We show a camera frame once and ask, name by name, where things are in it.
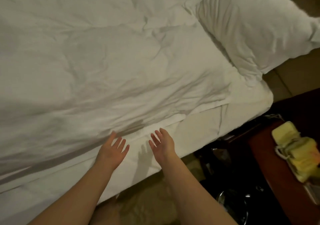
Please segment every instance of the white bed sheet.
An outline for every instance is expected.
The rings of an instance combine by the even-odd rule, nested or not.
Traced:
[[[230,104],[190,115],[165,127],[175,140],[179,157],[202,148],[270,108],[273,95],[265,82],[249,88],[235,68],[229,77],[232,80]],[[160,170],[147,145],[148,139],[144,136],[130,143],[127,157],[112,175],[99,202]],[[0,186],[1,191],[5,191],[0,194],[0,223],[29,222],[84,175],[97,151],[98,148],[57,167]]]

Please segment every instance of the white pillow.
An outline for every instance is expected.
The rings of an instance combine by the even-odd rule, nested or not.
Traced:
[[[249,86],[287,59],[320,47],[320,18],[291,0],[202,0],[196,13]]]

